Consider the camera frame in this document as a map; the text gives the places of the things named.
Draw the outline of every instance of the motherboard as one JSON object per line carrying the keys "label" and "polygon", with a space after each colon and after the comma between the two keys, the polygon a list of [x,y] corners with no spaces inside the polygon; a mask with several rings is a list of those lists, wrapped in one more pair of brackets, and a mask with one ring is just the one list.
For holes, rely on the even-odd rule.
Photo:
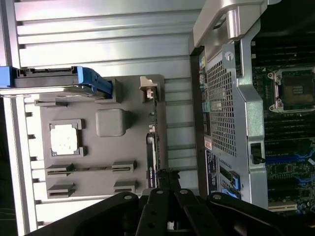
{"label": "motherboard", "polygon": [[263,100],[269,209],[315,213],[314,67],[253,67]]}

